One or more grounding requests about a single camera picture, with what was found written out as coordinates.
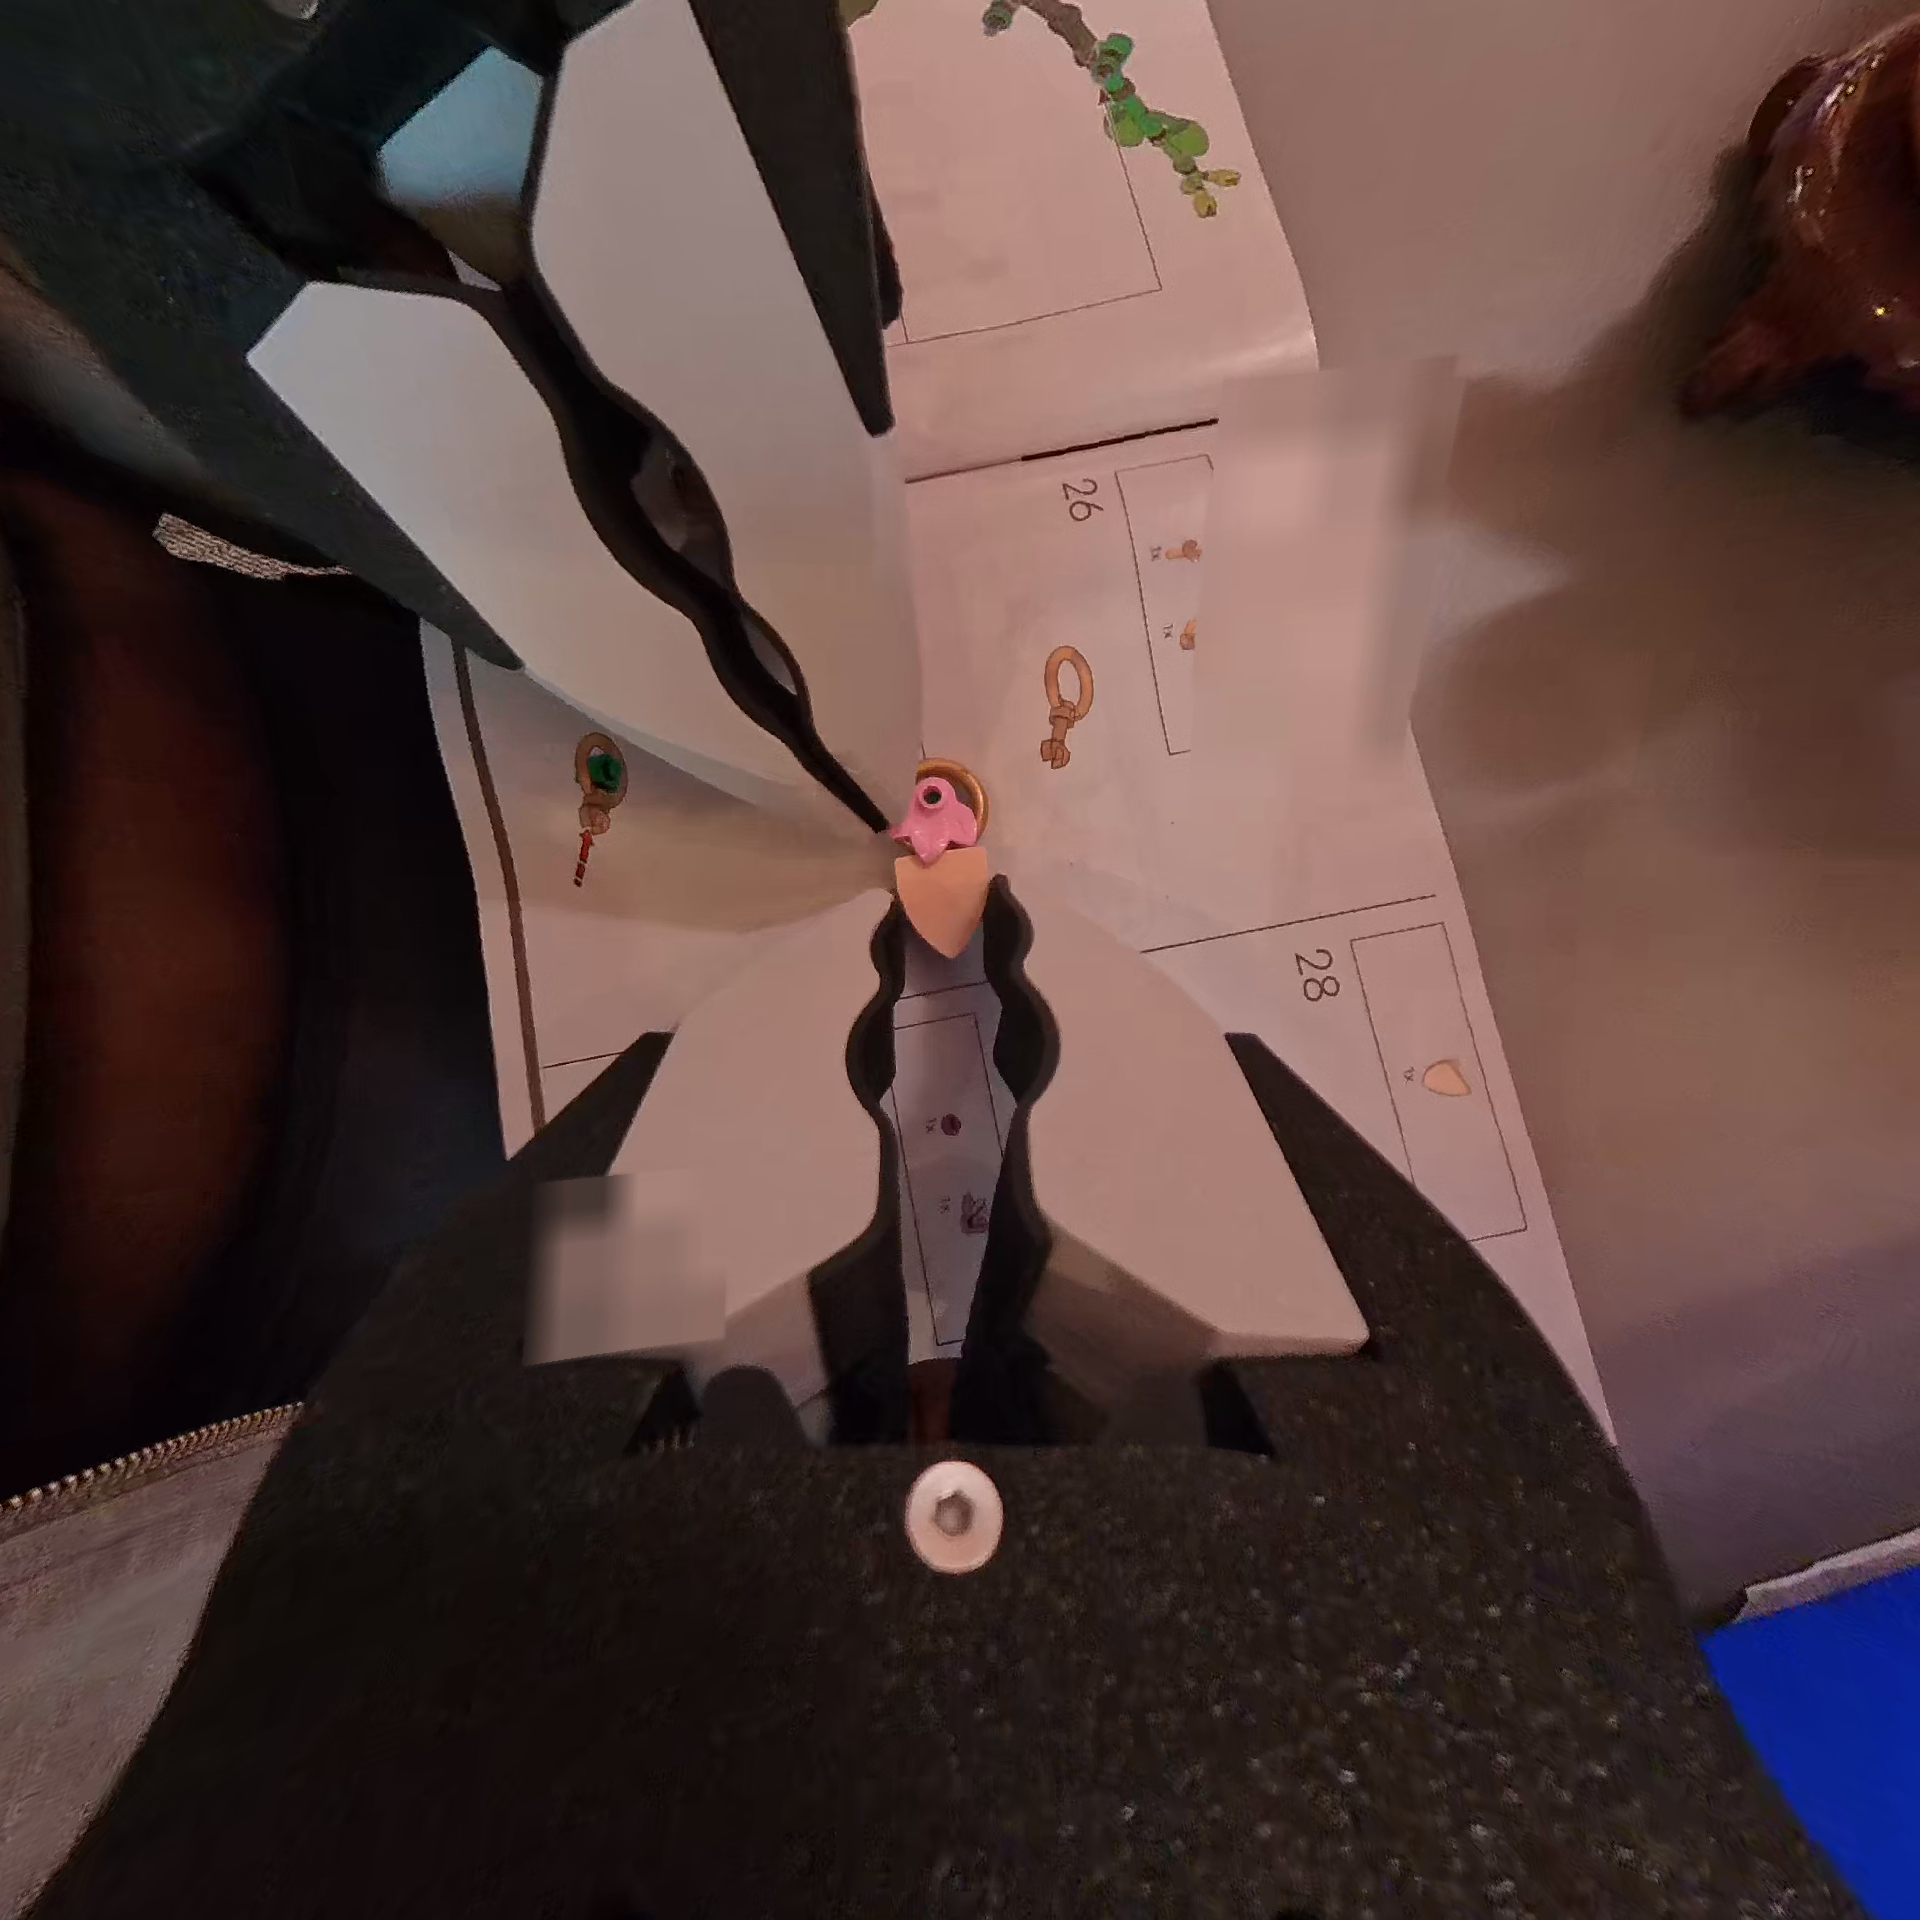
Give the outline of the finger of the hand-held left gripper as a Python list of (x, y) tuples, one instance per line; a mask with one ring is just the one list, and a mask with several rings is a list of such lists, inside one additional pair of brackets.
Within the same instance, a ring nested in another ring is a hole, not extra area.
[[(846, 58), (712, 58), (870, 435), (893, 435), (872, 191)], [(449, 274), (309, 280), (246, 368), (427, 559), (512, 668), (754, 806), (880, 832), (890, 787), (827, 751), (783, 642), (734, 587), (682, 446), (584, 358), (531, 258), (555, 78), (477, 58), (375, 150)]]
[(859, 787), (903, 787), (921, 652), (896, 440), (856, 411), (689, 5), (618, 7), (565, 50), (530, 237), (583, 357), (705, 482), (815, 735)]

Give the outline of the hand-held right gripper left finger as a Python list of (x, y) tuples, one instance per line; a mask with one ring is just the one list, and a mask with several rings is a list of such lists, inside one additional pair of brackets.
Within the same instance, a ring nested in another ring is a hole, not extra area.
[(697, 1386), (754, 1366), (837, 1443), (899, 1443), (903, 918), (865, 891), (697, 1006), (632, 1118), (632, 1346)]

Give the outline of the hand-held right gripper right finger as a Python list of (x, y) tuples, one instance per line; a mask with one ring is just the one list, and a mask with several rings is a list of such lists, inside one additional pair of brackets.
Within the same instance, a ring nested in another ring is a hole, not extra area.
[(960, 1357), (967, 1443), (1216, 1443), (1241, 1359), (1368, 1328), (1247, 1071), (1160, 968), (991, 878), (979, 954), (1015, 1096)]

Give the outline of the pink flower brick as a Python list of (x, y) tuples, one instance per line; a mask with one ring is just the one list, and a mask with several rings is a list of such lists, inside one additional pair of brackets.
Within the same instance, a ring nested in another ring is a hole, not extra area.
[(890, 840), (929, 866), (947, 850), (973, 847), (979, 834), (976, 780), (952, 759), (926, 759), (915, 771), (905, 816), (886, 832)]

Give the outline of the white instruction booklet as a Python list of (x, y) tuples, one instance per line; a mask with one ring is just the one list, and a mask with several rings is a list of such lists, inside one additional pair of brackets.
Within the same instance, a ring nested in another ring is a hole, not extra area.
[[(1262, 1040), (1530, 1311), (1608, 1428), (1415, 744), (1367, 647), (1385, 482), (1433, 380), (1355, 413), (1206, 5), (880, 5), (851, 27), (903, 274), (921, 747), (991, 799), (991, 875), (1074, 908)], [(481, 917), (506, 1148), (785, 932), (890, 887), (423, 637)], [(632, 1346), (632, 1122), (534, 1203), (526, 1357)]]

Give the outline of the blue plastic crate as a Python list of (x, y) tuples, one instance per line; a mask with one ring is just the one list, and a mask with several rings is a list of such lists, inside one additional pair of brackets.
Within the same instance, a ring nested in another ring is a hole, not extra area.
[(1917, 1571), (1728, 1622), (1718, 1691), (1808, 1832), (1879, 1918), (1917, 1915)]

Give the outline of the brown brick pot stand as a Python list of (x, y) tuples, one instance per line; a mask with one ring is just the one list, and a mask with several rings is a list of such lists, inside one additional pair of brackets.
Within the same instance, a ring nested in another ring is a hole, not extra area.
[(1827, 394), (1917, 406), (1917, 15), (1782, 71), (1749, 124), (1754, 272), (1680, 391), (1691, 418)]

